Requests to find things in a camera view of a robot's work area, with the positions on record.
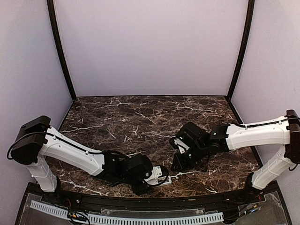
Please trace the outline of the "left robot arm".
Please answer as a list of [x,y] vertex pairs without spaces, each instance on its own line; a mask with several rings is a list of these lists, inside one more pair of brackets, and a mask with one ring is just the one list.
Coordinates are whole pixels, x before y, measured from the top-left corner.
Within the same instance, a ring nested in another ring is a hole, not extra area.
[[7,151],[7,159],[25,165],[55,204],[63,204],[66,193],[59,189],[60,180],[52,173],[45,157],[75,166],[112,186],[128,184],[136,195],[171,184],[168,169],[162,165],[154,166],[146,155],[129,157],[114,150],[88,148],[61,134],[50,121],[42,115],[23,124]]

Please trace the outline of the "white remote control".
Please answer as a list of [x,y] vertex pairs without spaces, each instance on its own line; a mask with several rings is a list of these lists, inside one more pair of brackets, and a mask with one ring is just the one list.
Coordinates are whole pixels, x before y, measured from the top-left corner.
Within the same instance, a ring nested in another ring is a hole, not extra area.
[[166,186],[166,185],[170,185],[172,183],[172,179],[170,177],[166,178],[165,180],[157,183],[157,184],[149,184],[148,186],[150,187],[159,187],[159,186]]

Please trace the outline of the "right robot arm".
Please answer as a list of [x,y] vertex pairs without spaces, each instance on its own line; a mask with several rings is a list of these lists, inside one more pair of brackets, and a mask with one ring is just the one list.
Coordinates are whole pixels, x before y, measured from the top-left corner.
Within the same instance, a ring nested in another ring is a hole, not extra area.
[[249,146],[279,144],[277,153],[259,170],[248,177],[247,187],[239,199],[250,203],[281,173],[300,163],[300,118],[294,110],[276,119],[249,124],[224,124],[210,132],[188,122],[170,144],[178,152],[173,156],[171,170],[184,172],[195,167],[204,157]]

